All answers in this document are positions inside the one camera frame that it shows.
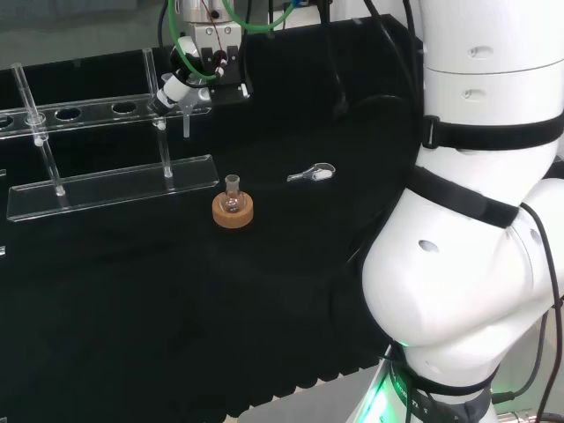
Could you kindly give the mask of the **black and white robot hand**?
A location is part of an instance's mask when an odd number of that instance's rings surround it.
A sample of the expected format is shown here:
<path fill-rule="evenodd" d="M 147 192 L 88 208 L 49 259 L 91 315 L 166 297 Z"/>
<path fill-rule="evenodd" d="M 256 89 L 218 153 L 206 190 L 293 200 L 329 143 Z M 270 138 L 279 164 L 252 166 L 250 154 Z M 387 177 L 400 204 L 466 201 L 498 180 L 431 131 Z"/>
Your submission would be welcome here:
<path fill-rule="evenodd" d="M 241 27 L 233 22 L 188 24 L 169 55 L 171 76 L 152 97 L 149 109 L 158 116 L 197 103 L 231 105 L 250 96 L 241 70 Z"/>

